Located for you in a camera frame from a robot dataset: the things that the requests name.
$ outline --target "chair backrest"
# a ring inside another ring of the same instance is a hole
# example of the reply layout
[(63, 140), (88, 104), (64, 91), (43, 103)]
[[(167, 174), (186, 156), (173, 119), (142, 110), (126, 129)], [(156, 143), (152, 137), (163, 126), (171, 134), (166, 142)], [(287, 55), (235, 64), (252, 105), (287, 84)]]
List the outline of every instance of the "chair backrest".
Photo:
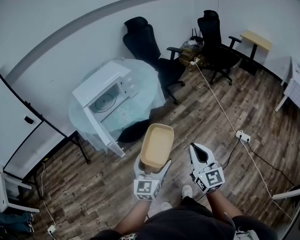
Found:
[(161, 53), (158, 48), (154, 29), (143, 17), (135, 17), (124, 23), (128, 33), (123, 37), (123, 43), (137, 60), (149, 64), (156, 62)]
[(204, 40), (204, 46), (221, 44), (219, 15), (213, 10), (205, 10), (202, 18), (198, 18), (198, 25)]

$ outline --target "white cable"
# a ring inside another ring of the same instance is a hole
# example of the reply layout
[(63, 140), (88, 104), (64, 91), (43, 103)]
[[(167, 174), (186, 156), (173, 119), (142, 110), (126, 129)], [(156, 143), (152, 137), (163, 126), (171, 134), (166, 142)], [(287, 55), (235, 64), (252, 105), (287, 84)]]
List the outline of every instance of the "white cable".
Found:
[(259, 172), (259, 174), (260, 174), (260, 176), (261, 176), (261, 179), (262, 179), (262, 181), (263, 181), (263, 183), (264, 183), (264, 185), (265, 185), (265, 188), (266, 188), (266, 191), (268, 192), (268, 194), (269, 194), (269, 196), (270, 196), (270, 199), (271, 199), (271, 201), (273, 202), (273, 203), (275, 203), (275, 205), (276, 206), (278, 206), (279, 207), (279, 209), (281, 210), (281, 211), (283, 211), (284, 212), (284, 214), (285, 215), (287, 215), (288, 217), (289, 217), (289, 219), (290, 220), (293, 220), (273, 199), (272, 199), (272, 196), (271, 196), (271, 193), (269, 192), (269, 189), (268, 189), (268, 186), (267, 186), (267, 184), (266, 184), (266, 182), (265, 182), (265, 180), (264, 180), (264, 178), (262, 177), (262, 174), (261, 174), (261, 172), (260, 172), (260, 170), (259, 170), (259, 168), (258, 168), (258, 166), (256, 165), (256, 162), (254, 161), (254, 159), (252, 158), (252, 156), (250, 155), (250, 153), (249, 153), (249, 151), (248, 151), (248, 149), (247, 149), (247, 147), (246, 147), (246, 145), (243, 143), (243, 141), (240, 139), (240, 142), (242, 143), (242, 145), (244, 146), (244, 148), (245, 148), (245, 150), (246, 150), (246, 152), (248, 153), (248, 155), (249, 155), (249, 157), (251, 158), (251, 160), (252, 160), (252, 162), (253, 162), (253, 164), (254, 164), (254, 166), (255, 166), (255, 168), (257, 169), (257, 171)]
[(227, 114), (226, 114), (226, 112), (224, 111), (223, 107), (221, 106), (221, 104), (220, 104), (219, 100), (217, 99), (217, 97), (216, 97), (216, 95), (215, 95), (214, 91), (211, 89), (211, 87), (210, 87), (210, 85), (209, 85), (209, 83), (208, 83), (207, 79), (205, 78), (204, 74), (202, 74), (202, 72), (201, 72), (201, 70), (200, 70), (199, 66), (198, 66), (198, 65), (197, 65), (197, 63), (196, 63), (196, 59), (197, 59), (197, 58), (194, 58), (194, 64), (195, 64), (195, 65), (196, 65), (196, 67), (198, 68), (198, 70), (199, 70), (200, 74), (203, 76), (204, 80), (206, 81), (206, 84), (209, 86), (209, 88), (210, 88), (210, 90), (211, 90), (211, 92), (212, 92), (213, 96), (215, 97), (216, 101), (218, 102), (218, 104), (219, 104), (220, 108), (222, 109), (222, 111), (223, 111), (223, 113), (224, 113), (224, 115), (225, 115), (226, 119), (228, 119), (228, 122), (229, 122), (229, 124), (231, 125), (231, 127), (232, 127), (232, 130), (233, 130), (234, 134), (236, 135), (236, 134), (237, 134), (237, 132), (236, 132), (236, 130), (235, 130), (235, 128), (234, 128), (234, 126), (232, 125), (232, 123), (230, 122), (229, 118), (227, 117)]
[[(222, 108), (222, 106), (221, 106), (221, 104), (220, 104), (220, 102), (219, 102), (219, 100), (217, 99), (217, 97), (216, 97), (216, 95), (215, 95), (215, 93), (214, 93), (214, 91), (211, 89), (211, 87), (210, 87), (210, 85), (209, 85), (209, 83), (208, 83), (208, 81), (207, 81), (207, 79), (205, 78), (205, 76), (204, 76), (204, 74), (202, 74), (202, 72), (201, 72), (201, 70), (200, 70), (200, 68), (199, 68), (199, 66), (197, 65), (197, 63), (196, 63), (196, 59), (197, 58), (194, 58), (194, 64), (196, 65), (196, 67), (198, 68), (198, 70), (199, 70), (199, 72), (200, 72), (200, 74), (203, 76), (203, 78), (204, 78), (204, 80), (205, 80), (205, 82), (206, 82), (206, 84), (209, 86), (209, 88), (210, 88), (210, 90), (211, 90), (211, 92), (212, 92), (212, 94), (213, 94), (213, 96), (215, 97), (215, 99), (216, 99), (216, 101), (218, 102), (218, 104), (219, 104), (219, 106), (220, 106), (220, 108), (222, 109), (222, 111), (223, 111), (223, 113), (224, 113), (224, 115), (225, 115), (225, 117), (226, 117), (226, 119), (228, 119), (228, 122), (230, 123), (230, 125), (231, 125), (231, 127), (232, 127), (232, 129), (233, 129), (233, 131), (234, 131), (234, 134), (236, 134), (236, 130), (235, 130), (235, 128), (233, 127), (233, 125), (232, 125), (232, 123), (230, 122), (230, 120), (229, 120), (229, 118), (227, 117), (227, 114), (226, 114), (226, 112), (224, 111), (224, 109)], [(249, 151), (248, 151), (248, 149), (247, 149), (247, 147), (246, 147), (246, 145), (243, 143), (243, 141), (240, 139), (240, 142), (242, 143), (242, 145), (244, 146), (244, 148), (245, 148), (245, 150), (246, 150), (246, 152), (248, 153), (248, 155), (249, 155), (249, 157), (251, 158), (251, 160), (252, 160), (252, 162), (253, 162), (253, 164), (254, 164), (254, 166), (255, 166), (255, 168), (258, 170), (258, 172), (259, 172), (259, 174), (260, 174), (260, 176), (261, 176), (261, 179), (262, 179), (262, 181), (263, 181), (263, 183), (264, 183), (264, 185), (265, 185), (265, 188), (266, 188), (266, 191), (268, 192), (268, 194), (269, 194), (269, 196), (270, 196), (270, 198), (271, 198), (271, 201), (273, 202), (273, 203), (275, 203), (275, 205), (276, 206), (278, 206), (279, 207), (279, 209), (281, 210), (281, 211), (283, 211), (284, 212), (284, 214), (285, 215), (287, 215), (288, 217), (289, 217), (289, 219), (290, 220), (293, 220), (273, 199), (272, 199), (272, 196), (271, 196), (271, 194), (270, 194), (270, 192), (269, 192), (269, 189), (268, 189), (268, 186), (267, 186), (267, 184), (266, 184), (266, 182), (265, 182), (265, 180), (264, 180), (264, 178), (262, 177), (262, 174), (261, 174), (261, 172), (260, 172), (260, 170), (259, 170), (259, 168), (257, 167), (257, 165), (256, 165), (256, 163), (255, 163), (255, 161), (254, 161), (254, 159), (252, 158), (252, 156), (250, 155), (250, 153), (249, 153)]]
[(45, 198), (44, 198), (44, 184), (43, 184), (43, 181), (42, 181), (42, 176), (44, 175), (44, 172), (45, 172), (45, 164), (43, 164), (43, 171), (42, 171), (42, 174), (41, 174), (41, 190), (42, 190), (42, 199), (43, 199), (43, 203), (44, 203), (44, 206), (45, 206), (45, 208), (46, 208), (46, 211), (48, 212), (48, 214), (50, 215), (50, 217), (51, 217), (51, 219), (52, 219), (52, 221), (53, 221), (53, 223), (54, 223), (54, 226), (56, 226), (56, 222), (55, 222), (55, 220), (54, 220), (54, 218), (52, 218), (52, 216), (51, 216), (51, 214), (50, 214), (50, 212), (49, 212), (49, 210), (48, 210), (48, 208), (47, 208), (47, 206), (46, 206), (46, 202), (45, 202)]

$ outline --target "office chair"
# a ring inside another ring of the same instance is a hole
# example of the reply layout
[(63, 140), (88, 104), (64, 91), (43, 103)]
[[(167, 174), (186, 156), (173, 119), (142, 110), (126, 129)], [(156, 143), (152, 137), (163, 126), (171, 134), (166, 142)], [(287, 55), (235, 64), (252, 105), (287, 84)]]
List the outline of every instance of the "office chair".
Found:
[(176, 53), (182, 53), (183, 50), (168, 47), (167, 50), (171, 51), (170, 60), (166, 58), (159, 58), (161, 53), (158, 48), (154, 29), (148, 24), (148, 21), (143, 17), (135, 17), (127, 20), (124, 23), (127, 27), (128, 33), (123, 37), (123, 43), (130, 50), (137, 60), (142, 60), (158, 72), (158, 78), (161, 87), (165, 90), (174, 100), (174, 104), (178, 104), (178, 100), (171, 93), (169, 87), (175, 84), (185, 86), (183, 81), (179, 78), (184, 73), (186, 67), (179, 63), (179, 59), (174, 59)]
[(230, 47), (221, 43), (219, 15), (213, 10), (205, 10), (203, 17), (198, 18), (197, 22), (204, 40), (202, 54), (209, 63), (209, 65), (201, 67), (201, 69), (214, 70), (212, 79), (210, 80), (211, 85), (214, 83), (214, 79), (219, 72), (229, 79), (229, 85), (231, 86), (232, 79), (229, 77), (230, 68), (240, 60), (240, 57), (234, 52), (233, 47), (235, 42), (241, 43), (241, 40), (229, 36), (232, 39)]

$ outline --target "plastic container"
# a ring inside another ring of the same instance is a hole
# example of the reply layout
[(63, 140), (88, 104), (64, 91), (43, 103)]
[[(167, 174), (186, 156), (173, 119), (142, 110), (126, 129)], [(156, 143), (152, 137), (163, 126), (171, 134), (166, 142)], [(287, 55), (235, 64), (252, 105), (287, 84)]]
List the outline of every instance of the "plastic container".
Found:
[(167, 125), (154, 123), (146, 131), (140, 159), (145, 172), (157, 173), (166, 164), (174, 142), (174, 130)]

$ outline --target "laminate flooring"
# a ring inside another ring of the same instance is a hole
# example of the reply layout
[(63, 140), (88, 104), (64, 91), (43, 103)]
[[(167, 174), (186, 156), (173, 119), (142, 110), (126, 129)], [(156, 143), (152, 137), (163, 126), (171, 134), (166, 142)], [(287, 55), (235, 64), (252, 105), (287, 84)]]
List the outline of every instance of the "laminate flooring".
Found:
[[(204, 70), (210, 79), (212, 72)], [(251, 136), (253, 150), (269, 163), (284, 171), (294, 184), (300, 184), (300, 109), (287, 100), (274, 108), (283, 96), (280, 82), (263, 70), (252, 76), (241, 68), (231, 75), (232, 86), (225, 78), (216, 79), (212, 89), (235, 130)], [(169, 125), (174, 130), (170, 153), (171, 167), (163, 188), (152, 203), (149, 216), (160, 211), (168, 201), (176, 206), (185, 184), (193, 188), (194, 199), (202, 194), (192, 182), (189, 158), (191, 142), (203, 144), (225, 165), (238, 139), (200, 73), (193, 69), (183, 74), (184, 87), (175, 86), (180, 101), (174, 105), (167, 97), (163, 107), (151, 112), (151, 123)], [(133, 164), (141, 151), (143, 139), (124, 144), (126, 156), (106, 155), (96, 151), (82, 138), (80, 142), (91, 164), (86, 164), (77, 146), (68, 143), (45, 164), (43, 189), (45, 203), (55, 220), (57, 240), (88, 240), (99, 231), (113, 228), (137, 202), (133, 194)], [(282, 174), (252, 154), (271, 194), (288, 191), (292, 185)], [(41, 170), (37, 180), (41, 185)], [(242, 212), (255, 216), (275, 230), (289, 223), (285, 214), (271, 202), (258, 171), (242, 144), (234, 150), (224, 170), (226, 183), (220, 188)], [(25, 202), (41, 212), (34, 217), (34, 239), (51, 239), (47, 229), (53, 222), (36, 190), (26, 193)], [(209, 207), (206, 197), (200, 203)], [(290, 215), (294, 210), (289, 200), (278, 202)]]

